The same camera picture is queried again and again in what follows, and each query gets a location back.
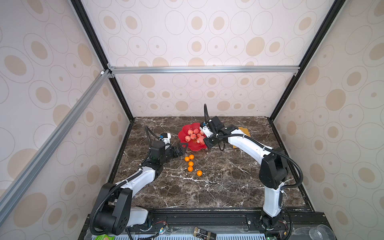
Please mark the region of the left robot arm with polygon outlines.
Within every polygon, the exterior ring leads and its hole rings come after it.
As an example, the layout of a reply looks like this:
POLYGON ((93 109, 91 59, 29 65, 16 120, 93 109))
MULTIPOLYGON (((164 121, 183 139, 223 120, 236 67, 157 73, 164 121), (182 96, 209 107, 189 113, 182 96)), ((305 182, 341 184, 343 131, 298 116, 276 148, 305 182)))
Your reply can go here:
POLYGON ((102 186, 90 214, 89 229, 95 236, 121 234, 129 225, 142 225, 148 217, 148 210, 132 208, 132 198, 146 185, 156 180, 164 164, 185 155, 189 144, 171 144, 171 134, 157 136, 147 126, 145 132, 149 151, 138 170, 128 178, 102 186))

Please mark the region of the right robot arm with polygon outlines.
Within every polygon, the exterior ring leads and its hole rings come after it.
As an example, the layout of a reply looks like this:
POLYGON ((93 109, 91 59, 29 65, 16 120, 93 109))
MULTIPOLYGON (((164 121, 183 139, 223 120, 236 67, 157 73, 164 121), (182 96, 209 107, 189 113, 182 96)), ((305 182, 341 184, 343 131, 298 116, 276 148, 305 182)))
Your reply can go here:
POLYGON ((247 153, 260 165, 259 179, 265 190, 261 222, 266 230, 275 228, 282 218, 285 189, 296 188, 303 183, 304 175, 299 165, 285 155, 281 148, 273 149, 266 146, 234 125, 225 126, 217 116, 210 117, 206 104, 201 130, 207 136, 204 143, 209 149, 221 143, 228 143, 247 153), (285 183, 289 174, 289 163, 295 167, 299 175, 296 182, 291 185, 285 183))

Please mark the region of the pink peach top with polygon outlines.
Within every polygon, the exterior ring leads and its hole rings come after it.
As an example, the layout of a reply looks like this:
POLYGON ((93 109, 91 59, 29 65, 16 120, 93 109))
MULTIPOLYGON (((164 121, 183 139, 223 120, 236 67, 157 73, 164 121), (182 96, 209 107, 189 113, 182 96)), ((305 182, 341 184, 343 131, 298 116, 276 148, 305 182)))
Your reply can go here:
POLYGON ((205 144, 205 142, 204 142, 204 136, 200 136, 198 139, 197 139, 197 143, 198 144, 201 144, 201 145, 204 145, 205 144))

